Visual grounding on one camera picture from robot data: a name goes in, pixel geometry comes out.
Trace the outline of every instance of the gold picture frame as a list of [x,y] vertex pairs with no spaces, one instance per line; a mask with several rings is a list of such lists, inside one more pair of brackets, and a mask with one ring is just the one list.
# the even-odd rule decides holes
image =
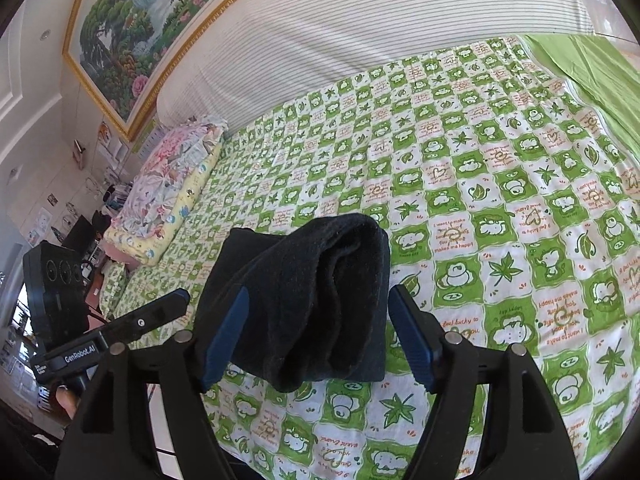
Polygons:
[[171,55],[170,60],[168,61],[168,63],[164,64],[164,68],[158,71],[159,75],[157,75],[155,70],[152,72],[152,75],[149,78],[150,84],[144,87],[143,91],[140,94],[140,97],[138,98],[142,102],[142,104],[138,105],[138,102],[136,102],[136,105],[132,109],[127,120],[123,120],[120,115],[114,110],[114,108],[111,107],[111,104],[100,92],[89,75],[82,68],[78,60],[76,60],[70,53],[70,45],[76,31],[76,27],[78,26],[78,15],[83,1],[84,0],[74,1],[71,15],[69,16],[68,24],[66,27],[65,41],[63,43],[62,52],[63,59],[65,59],[66,63],[70,66],[71,70],[79,79],[81,85],[91,96],[91,99],[105,114],[110,123],[113,124],[121,137],[123,137],[127,142],[133,142],[142,126],[154,113],[156,108],[156,98],[158,97],[158,93],[169,75],[173,72],[178,63],[181,62],[185,54],[194,45],[194,43],[198,41],[203,33],[211,26],[211,24],[215,22],[222,15],[222,13],[225,12],[234,2],[238,0],[222,0],[218,2],[218,4],[215,5],[213,9],[209,10],[206,18],[199,25],[197,25],[193,31],[189,31],[189,27],[186,27],[185,33],[188,33],[188,36],[186,36],[186,38],[182,38],[179,42],[179,45],[174,45],[173,43],[171,44],[169,50],[169,54]]

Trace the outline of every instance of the metal screw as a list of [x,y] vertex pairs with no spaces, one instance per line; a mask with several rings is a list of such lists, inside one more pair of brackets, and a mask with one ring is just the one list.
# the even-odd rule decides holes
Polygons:
[[109,353],[111,355],[120,355],[125,351],[126,346],[124,345],[124,343],[121,342],[117,342],[111,345],[111,347],[109,348]]
[[522,357],[523,355],[527,355],[527,348],[526,346],[524,346],[523,344],[520,343],[514,343],[511,345],[511,351],[516,354],[519,355],[520,357]]
[[190,330],[180,330],[180,332],[176,332],[174,335],[174,341],[177,343],[188,343],[191,341],[193,334]]
[[462,343],[462,336],[458,332],[447,332],[444,335],[444,339],[447,343],[451,343],[452,345],[459,345]]

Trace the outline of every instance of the black cloth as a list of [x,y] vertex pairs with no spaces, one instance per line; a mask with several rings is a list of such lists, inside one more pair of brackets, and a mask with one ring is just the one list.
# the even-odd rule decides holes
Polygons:
[[235,228],[195,324],[241,283],[250,307],[235,365],[281,392],[329,378],[380,381],[388,281],[388,237],[368,216],[317,218],[287,236]]

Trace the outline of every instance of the white ceiling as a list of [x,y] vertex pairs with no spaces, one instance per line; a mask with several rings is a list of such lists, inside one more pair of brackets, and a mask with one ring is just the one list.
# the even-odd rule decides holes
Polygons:
[[[62,44],[73,1],[25,0],[0,38],[0,204],[4,207],[46,160],[47,152],[63,142]],[[50,30],[49,37],[41,41],[45,30]]]

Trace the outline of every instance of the finger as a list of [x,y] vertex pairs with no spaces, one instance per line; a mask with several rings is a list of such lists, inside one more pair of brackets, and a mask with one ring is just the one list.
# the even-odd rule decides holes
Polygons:
[[68,416],[74,418],[76,416],[76,410],[78,409],[79,399],[73,392],[67,390],[64,386],[60,386],[56,390],[56,400],[67,412]]

